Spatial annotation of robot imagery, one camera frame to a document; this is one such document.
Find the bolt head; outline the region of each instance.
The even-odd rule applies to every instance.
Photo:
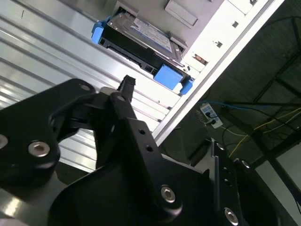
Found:
[[[8,144],[7,137],[0,134],[0,149],[4,148],[7,144]]]
[[[227,218],[227,220],[234,226],[238,225],[238,218],[237,216],[233,213],[232,210],[230,210],[229,208],[225,208],[225,216]]]
[[[161,195],[166,202],[173,203],[175,202],[175,194],[173,190],[168,186],[163,186],[161,188]]]
[[[250,165],[249,165],[246,161],[242,160],[241,163],[242,163],[247,169],[250,168]]]
[[[32,142],[28,146],[29,154],[31,154],[35,157],[44,157],[44,156],[48,155],[49,151],[50,151],[49,145],[42,141]]]

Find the blue cable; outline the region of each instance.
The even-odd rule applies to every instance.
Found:
[[[225,104],[223,102],[214,101],[214,100],[202,100],[202,101],[198,101],[198,103],[212,103],[212,104],[223,105],[223,106],[227,106],[227,107],[231,107],[231,108],[239,109],[239,110],[251,110],[251,108],[248,108],[248,107],[238,107],[238,106],[229,105],[229,104]]]

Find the mounting hole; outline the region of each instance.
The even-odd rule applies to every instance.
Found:
[[[149,146],[149,145],[147,145],[147,146],[145,147],[145,149],[146,149],[148,152],[152,152],[152,151],[153,151],[152,147]]]
[[[83,84],[80,84],[80,87],[83,89],[83,90],[86,90],[86,91],[89,91],[90,88],[86,85],[83,85]]]
[[[144,131],[143,129],[140,129],[140,130],[139,130],[139,133],[141,133],[142,135],[144,135],[144,134],[145,134],[145,131]]]
[[[230,171],[229,171],[226,167],[224,167],[223,170],[224,170],[226,173],[231,174]]]
[[[231,184],[231,182],[228,179],[225,179],[225,182],[226,182],[227,185],[229,185],[230,187],[232,187],[232,184]]]

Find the black metal bracket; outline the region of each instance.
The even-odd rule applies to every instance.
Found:
[[[268,162],[271,164],[275,172],[281,178],[285,186],[288,188],[294,199],[301,205],[301,190],[295,184],[295,182],[291,179],[282,165],[278,162],[278,160],[270,153],[266,145],[263,143],[261,139],[261,133],[256,131],[251,135],[253,141],[260,148],[264,156],[267,158]]]
[[[90,84],[73,79],[1,110],[0,134],[8,143],[0,152],[0,182],[48,181],[60,157],[57,140],[77,132],[64,128],[65,112],[94,93]]]
[[[134,84],[126,77],[118,90],[96,94],[88,83],[71,80],[1,110],[0,134],[8,142],[0,152],[0,186],[11,193],[25,186],[23,199],[34,200],[32,186],[53,175],[59,141],[86,128],[94,131],[97,169],[55,198],[49,226],[242,225],[226,151],[214,141],[204,144],[207,154],[197,163],[203,172],[162,158],[131,107]]]

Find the wall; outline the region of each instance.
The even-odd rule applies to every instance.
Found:
[[[296,145],[277,159],[299,188],[301,188],[300,158],[301,145]],[[279,199],[281,204],[286,208],[295,222],[301,226],[301,214],[297,209],[296,202],[280,177],[273,170],[272,166],[268,162],[265,162],[259,166],[256,171],[266,182],[274,195]]]

